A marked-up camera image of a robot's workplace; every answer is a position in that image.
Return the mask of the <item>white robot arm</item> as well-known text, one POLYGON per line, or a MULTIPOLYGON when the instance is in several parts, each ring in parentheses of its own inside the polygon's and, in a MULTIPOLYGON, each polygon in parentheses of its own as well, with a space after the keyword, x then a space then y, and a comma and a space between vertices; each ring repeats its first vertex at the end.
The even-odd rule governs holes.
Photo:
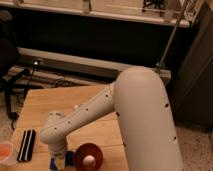
POLYGON ((136 66, 80 105, 70 115, 53 111, 40 140, 55 158, 67 151, 67 136, 116 113, 129 171, 183 171, 183 160, 164 83, 153 70, 136 66))

